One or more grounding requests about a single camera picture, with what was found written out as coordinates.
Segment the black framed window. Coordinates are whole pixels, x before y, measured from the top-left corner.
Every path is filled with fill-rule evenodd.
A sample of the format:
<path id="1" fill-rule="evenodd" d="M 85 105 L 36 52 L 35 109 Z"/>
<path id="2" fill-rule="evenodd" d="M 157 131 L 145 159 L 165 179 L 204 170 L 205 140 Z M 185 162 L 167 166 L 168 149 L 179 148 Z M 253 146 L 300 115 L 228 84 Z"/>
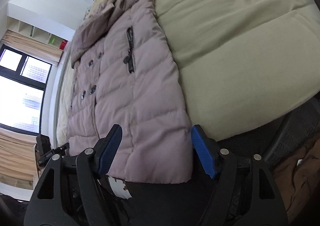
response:
<path id="1" fill-rule="evenodd" d="M 1 128 L 36 136 L 52 65 L 1 46 Z"/>

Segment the white wall shelf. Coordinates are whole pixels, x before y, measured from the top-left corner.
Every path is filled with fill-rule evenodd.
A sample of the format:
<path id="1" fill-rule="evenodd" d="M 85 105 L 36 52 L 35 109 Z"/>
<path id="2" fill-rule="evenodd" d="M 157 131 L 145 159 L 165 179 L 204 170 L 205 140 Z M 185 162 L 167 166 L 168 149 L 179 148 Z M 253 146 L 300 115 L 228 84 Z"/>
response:
<path id="1" fill-rule="evenodd" d="M 9 16 L 7 17 L 7 29 L 57 49 L 59 49 L 61 42 L 65 40 L 55 34 Z M 49 43 L 52 37 L 56 38 L 54 45 Z"/>

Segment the brown garment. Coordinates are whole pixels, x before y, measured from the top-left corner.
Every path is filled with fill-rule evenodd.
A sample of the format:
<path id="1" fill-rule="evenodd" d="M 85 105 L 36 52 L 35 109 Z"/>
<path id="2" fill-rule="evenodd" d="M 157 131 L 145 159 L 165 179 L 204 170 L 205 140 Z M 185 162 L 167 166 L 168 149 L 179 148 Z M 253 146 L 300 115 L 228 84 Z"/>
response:
<path id="1" fill-rule="evenodd" d="M 273 171 L 290 223 L 303 210 L 319 184 L 319 145 L 317 132 Z"/>

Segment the red storage box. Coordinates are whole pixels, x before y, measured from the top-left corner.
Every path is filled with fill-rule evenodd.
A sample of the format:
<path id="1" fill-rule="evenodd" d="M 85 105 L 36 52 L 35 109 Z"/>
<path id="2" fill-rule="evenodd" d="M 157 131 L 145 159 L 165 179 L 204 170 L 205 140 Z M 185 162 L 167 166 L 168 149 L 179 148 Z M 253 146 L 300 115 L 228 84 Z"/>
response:
<path id="1" fill-rule="evenodd" d="M 68 41 L 67 41 L 67 40 L 63 40 L 63 41 L 61 42 L 61 44 L 60 44 L 59 49 L 63 51 L 63 50 L 64 50 L 64 48 L 66 47 L 67 43 L 68 43 Z"/>

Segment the beige bed sheet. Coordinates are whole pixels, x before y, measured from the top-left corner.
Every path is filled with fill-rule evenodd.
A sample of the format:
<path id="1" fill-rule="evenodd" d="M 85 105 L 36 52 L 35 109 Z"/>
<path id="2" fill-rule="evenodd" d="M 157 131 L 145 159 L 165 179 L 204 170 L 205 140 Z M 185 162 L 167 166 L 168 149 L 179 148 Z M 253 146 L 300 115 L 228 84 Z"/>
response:
<path id="1" fill-rule="evenodd" d="M 104 0 L 97 0 L 92 11 Z M 220 141 L 283 116 L 319 91 L 314 0 L 155 0 L 190 125 Z M 63 76 L 56 140 L 68 143 L 74 70 Z"/>

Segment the beige curtain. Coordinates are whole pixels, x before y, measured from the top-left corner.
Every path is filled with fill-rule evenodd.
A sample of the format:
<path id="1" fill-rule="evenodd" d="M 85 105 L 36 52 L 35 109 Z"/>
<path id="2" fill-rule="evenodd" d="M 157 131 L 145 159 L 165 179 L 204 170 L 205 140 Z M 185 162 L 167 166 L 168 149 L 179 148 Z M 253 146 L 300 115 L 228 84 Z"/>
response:
<path id="1" fill-rule="evenodd" d="M 5 32 L 1 41 L 9 47 L 20 50 L 24 53 L 29 53 L 55 66 L 58 65 L 62 56 L 62 51 L 60 49 L 51 47 L 10 30 Z"/>

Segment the mauve puffer coat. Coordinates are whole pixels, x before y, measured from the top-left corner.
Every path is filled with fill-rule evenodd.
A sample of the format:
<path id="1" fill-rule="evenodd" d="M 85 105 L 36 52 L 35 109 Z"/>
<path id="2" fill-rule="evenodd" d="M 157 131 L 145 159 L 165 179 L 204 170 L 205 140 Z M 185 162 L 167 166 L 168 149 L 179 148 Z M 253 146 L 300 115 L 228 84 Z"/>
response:
<path id="1" fill-rule="evenodd" d="M 94 146 L 118 124 L 123 138 L 109 176 L 136 183 L 189 181 L 190 119 L 155 0 L 104 0 L 78 27 L 70 50 L 70 154 Z"/>

